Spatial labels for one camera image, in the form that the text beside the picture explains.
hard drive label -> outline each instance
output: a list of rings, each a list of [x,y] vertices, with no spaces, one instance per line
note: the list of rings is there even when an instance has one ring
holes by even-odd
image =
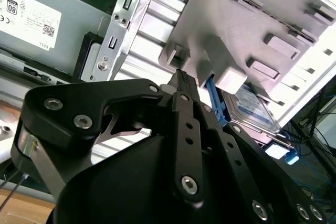
[[[247,87],[241,87],[235,96],[238,99],[238,108],[243,113],[251,115],[258,120],[273,126],[272,120],[267,114],[264,106]]]
[[[35,0],[0,0],[0,31],[49,51],[62,14]]]

hard drive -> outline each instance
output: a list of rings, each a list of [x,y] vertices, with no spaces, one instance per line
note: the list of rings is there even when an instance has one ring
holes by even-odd
[[[284,137],[280,125],[267,109],[265,102],[249,86],[243,85],[236,94],[222,91],[222,95],[231,121],[258,132]]]

power supply label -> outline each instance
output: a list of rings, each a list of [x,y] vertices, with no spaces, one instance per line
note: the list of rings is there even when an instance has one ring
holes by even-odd
[[[49,51],[62,13],[35,0],[0,0],[0,31]]]

barcode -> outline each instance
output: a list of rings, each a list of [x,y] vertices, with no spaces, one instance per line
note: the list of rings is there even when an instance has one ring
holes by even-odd
[[[44,26],[43,26],[43,34],[46,34],[49,37],[53,37],[54,36],[54,32],[55,32],[54,28],[52,28],[51,26],[48,26],[48,25],[44,24]]]

black mechanical linkage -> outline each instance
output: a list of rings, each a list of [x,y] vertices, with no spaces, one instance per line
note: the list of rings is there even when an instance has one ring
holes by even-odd
[[[93,165],[94,144],[151,136]],[[221,128],[195,79],[29,91],[15,165],[57,199],[48,223],[327,223],[323,211],[237,124]]]

